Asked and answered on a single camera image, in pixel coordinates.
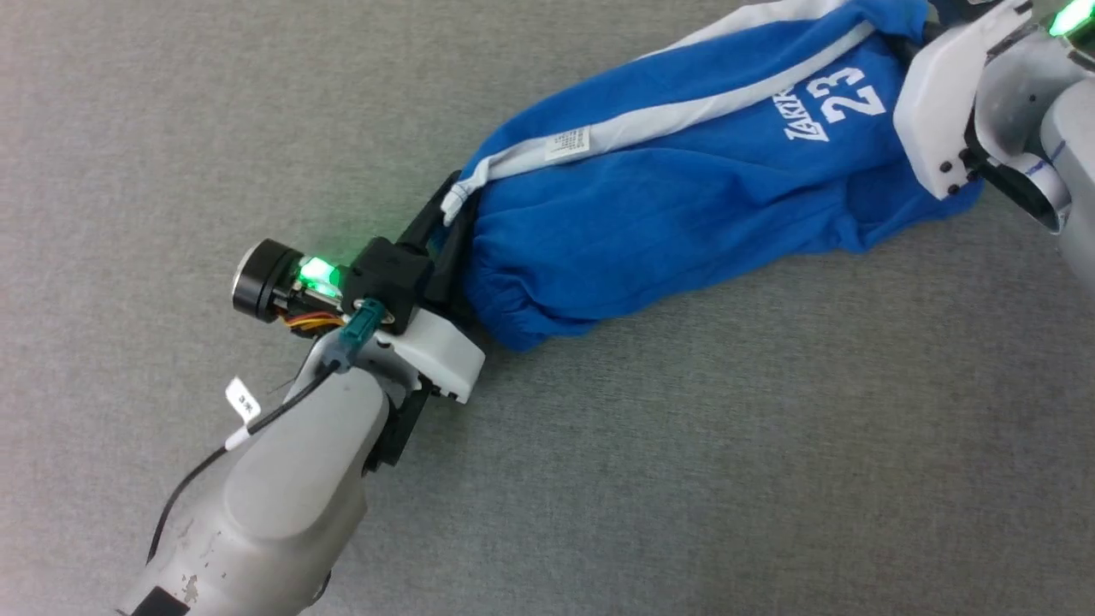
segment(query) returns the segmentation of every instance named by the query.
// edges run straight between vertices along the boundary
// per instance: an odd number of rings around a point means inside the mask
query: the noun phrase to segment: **green led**
[[[1095,0],[1073,0],[1057,13],[1049,33],[1053,36],[1068,34],[1092,19],[1092,15],[1095,15]]]
[[[338,268],[316,256],[309,257],[300,265],[297,279],[304,287],[327,297],[342,295],[342,291],[338,289],[338,282],[342,281]]]

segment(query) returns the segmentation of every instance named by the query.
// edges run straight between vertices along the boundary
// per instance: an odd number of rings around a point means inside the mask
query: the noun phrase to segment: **care label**
[[[561,158],[589,151],[589,127],[583,126],[558,135],[548,137],[548,147],[544,150],[544,161],[551,162]]]
[[[243,423],[246,426],[251,423],[251,420],[261,416],[263,412],[262,407],[258,406],[258,400],[251,395],[246,385],[240,381],[240,377],[232,379],[232,382],[228,384],[224,390],[224,397],[228,398],[228,404],[232,405],[235,412],[240,414],[243,418]]]

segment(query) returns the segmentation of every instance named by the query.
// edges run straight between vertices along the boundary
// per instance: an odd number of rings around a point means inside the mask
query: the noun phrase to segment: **blue fabric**
[[[817,21],[769,24],[636,60],[518,115],[465,170],[531,137],[748,85],[862,20],[917,39],[925,19],[919,0],[852,0]],[[968,208],[980,185],[938,201],[913,176],[892,127],[903,71],[880,36],[815,78],[843,69],[863,77],[837,79],[821,97],[807,92],[807,80],[780,97],[797,98],[828,141],[789,138],[793,120],[766,100],[638,146],[489,183],[465,272],[480,321],[507,347],[529,350],[786,254],[864,252],[912,223]],[[835,104],[844,117],[823,119],[822,104],[833,97],[863,108],[860,91],[868,85],[885,112]]]

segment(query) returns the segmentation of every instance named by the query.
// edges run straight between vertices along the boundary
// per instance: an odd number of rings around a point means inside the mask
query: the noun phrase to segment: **white stripe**
[[[554,135],[549,135],[527,139],[498,153],[483,158],[469,177],[453,184],[449,194],[445,195],[445,199],[441,201],[445,223],[450,224],[464,204],[464,199],[492,179],[611,152],[672,135],[701,121],[742,109],[774,96],[829,66],[856,45],[866,40],[874,32],[875,27],[871,23],[862,22],[809,59],[750,85],[705,98],[635,109],[592,124],[589,127],[589,150],[577,155],[546,161],[544,153],[549,140],[554,137]]]
[[[639,56],[639,58],[646,58],[679,47],[688,47],[689,45],[695,45],[696,43],[770,23],[819,20],[845,3],[848,3],[848,0],[782,0],[781,2],[750,4],[734,11],[707,27],[689,34],[664,49],[650,51],[645,56]]]

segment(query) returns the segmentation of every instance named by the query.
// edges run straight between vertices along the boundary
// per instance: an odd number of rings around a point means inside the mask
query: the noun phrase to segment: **printed number 23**
[[[863,71],[857,68],[845,68],[841,69],[829,77],[821,77],[810,81],[806,85],[806,91],[810,93],[815,98],[820,98],[822,96],[829,96],[831,89],[840,85],[841,82],[848,85],[854,85],[866,77]],[[871,85],[860,88],[855,91],[860,95],[860,101],[854,98],[845,98],[843,96],[832,96],[825,100],[821,103],[821,113],[825,114],[825,119],[829,124],[835,124],[846,116],[840,107],[844,107],[849,111],[858,112],[866,115],[881,115],[886,113],[886,105],[883,104],[881,98],[878,97],[878,93]]]

